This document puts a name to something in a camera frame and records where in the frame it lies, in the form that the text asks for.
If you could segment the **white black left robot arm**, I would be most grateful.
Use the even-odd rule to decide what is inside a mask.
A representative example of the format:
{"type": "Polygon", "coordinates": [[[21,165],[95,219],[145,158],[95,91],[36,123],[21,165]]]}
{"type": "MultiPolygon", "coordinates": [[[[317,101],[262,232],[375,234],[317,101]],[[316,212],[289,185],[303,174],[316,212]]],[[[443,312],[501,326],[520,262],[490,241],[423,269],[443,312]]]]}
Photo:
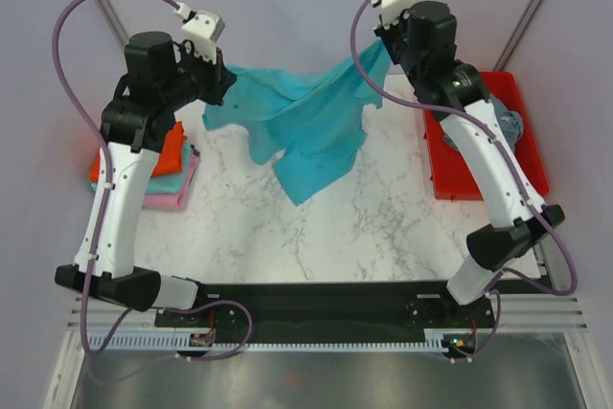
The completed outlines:
{"type": "Polygon", "coordinates": [[[135,264],[135,237],[148,181],[177,110],[196,100],[221,105],[236,81],[220,48],[211,57],[193,39],[162,32],[134,35],[125,46],[126,72],[102,112],[99,183],[83,243],[55,282],[83,297],[147,311],[176,308],[190,326],[210,315],[196,282],[135,264]]]}

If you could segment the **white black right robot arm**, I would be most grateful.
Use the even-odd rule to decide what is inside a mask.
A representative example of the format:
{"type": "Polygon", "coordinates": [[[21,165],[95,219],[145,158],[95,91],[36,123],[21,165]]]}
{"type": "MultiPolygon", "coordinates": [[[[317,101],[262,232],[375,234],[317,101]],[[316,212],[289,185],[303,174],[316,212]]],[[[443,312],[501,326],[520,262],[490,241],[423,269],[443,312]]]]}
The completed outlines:
{"type": "Polygon", "coordinates": [[[564,219],[537,192],[511,150],[479,71],[456,58],[457,20],[438,1],[382,6],[376,35],[462,155],[483,197],[488,225],[466,238],[468,257],[447,282],[441,319],[462,325],[475,300],[513,260],[524,256],[564,219]]]}

